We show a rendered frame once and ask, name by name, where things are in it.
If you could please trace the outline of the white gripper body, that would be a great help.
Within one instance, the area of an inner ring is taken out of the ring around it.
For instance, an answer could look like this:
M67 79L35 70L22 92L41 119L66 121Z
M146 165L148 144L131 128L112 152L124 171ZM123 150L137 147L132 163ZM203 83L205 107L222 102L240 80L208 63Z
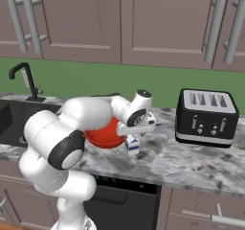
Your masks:
M153 131L156 124L154 121L149 121L148 123L143 124L142 126L126 126L122 123L117 125L117 134L119 136L125 136L129 134L139 134Z

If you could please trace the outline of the white and blue milk carton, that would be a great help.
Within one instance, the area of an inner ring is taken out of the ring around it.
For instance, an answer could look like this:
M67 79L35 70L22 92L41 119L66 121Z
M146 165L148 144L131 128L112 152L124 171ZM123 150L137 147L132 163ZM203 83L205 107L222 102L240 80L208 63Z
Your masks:
M125 137L125 145L129 155L135 155L140 150L140 140L137 134L128 134Z

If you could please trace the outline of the red bowl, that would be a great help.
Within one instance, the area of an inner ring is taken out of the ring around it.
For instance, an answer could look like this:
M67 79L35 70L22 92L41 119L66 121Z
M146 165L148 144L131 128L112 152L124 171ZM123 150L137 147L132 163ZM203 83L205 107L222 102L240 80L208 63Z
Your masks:
M124 142L124 137L117 134L119 120L113 117L110 123L98 130L86 130L87 140L100 149L113 149Z

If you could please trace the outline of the black sink basin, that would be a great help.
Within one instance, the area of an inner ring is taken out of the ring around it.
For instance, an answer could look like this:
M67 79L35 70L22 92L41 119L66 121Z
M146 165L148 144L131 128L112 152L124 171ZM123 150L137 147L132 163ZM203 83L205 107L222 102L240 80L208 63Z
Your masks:
M26 115L33 109L48 109L57 113L60 105L0 100L0 144L26 147L23 128Z

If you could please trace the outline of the black four-slot toaster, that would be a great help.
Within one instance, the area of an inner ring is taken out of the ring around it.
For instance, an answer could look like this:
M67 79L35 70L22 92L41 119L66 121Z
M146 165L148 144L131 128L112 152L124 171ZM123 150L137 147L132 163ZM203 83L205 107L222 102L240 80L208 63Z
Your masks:
M180 143L229 148L239 110L229 92L183 88L175 117L175 139Z

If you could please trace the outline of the black dishwasher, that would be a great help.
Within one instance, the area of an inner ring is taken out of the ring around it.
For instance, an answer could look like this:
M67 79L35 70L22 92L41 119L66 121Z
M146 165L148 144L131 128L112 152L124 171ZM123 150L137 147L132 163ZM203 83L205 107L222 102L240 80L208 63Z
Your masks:
M97 230L156 230L161 187L95 175L97 189L84 203Z

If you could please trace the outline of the mauve base cupboard drawer front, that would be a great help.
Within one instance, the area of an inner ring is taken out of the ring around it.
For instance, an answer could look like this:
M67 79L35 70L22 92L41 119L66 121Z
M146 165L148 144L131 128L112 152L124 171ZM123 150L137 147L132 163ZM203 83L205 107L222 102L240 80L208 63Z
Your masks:
M162 187L156 230L245 230L211 221L217 203L224 217L245 219L245 197Z

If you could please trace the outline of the black tap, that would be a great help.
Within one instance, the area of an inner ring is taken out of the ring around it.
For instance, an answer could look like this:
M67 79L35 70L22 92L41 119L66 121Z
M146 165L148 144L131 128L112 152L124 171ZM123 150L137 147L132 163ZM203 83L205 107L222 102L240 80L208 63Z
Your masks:
M9 78L11 80L15 79L15 73L21 70L22 68L25 69L26 75L27 75L27 83L30 86L32 95L28 98L28 101L33 101L33 102L43 102L44 98L43 97L38 97L38 94L42 92L42 90L38 89L34 85L33 81L33 75L31 72L31 68L28 62L21 62L17 64L16 66L12 67L12 69L9 71Z

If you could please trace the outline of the mauve base cupboard door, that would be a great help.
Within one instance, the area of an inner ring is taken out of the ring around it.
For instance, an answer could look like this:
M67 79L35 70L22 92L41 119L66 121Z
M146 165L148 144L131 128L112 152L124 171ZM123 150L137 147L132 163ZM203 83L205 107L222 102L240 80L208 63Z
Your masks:
M16 162L0 160L0 202L6 219L30 230L50 230L58 220L56 198L43 195L21 174Z

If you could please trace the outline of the white wall socket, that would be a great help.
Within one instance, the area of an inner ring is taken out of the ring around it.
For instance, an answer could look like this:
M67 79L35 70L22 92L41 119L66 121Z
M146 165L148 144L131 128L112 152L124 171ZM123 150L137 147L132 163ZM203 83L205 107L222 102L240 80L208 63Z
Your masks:
M26 70L22 70L22 77L23 77L23 80L25 82L25 85L27 88L30 88L30 84L29 84L29 80L28 80L28 75L26 73Z

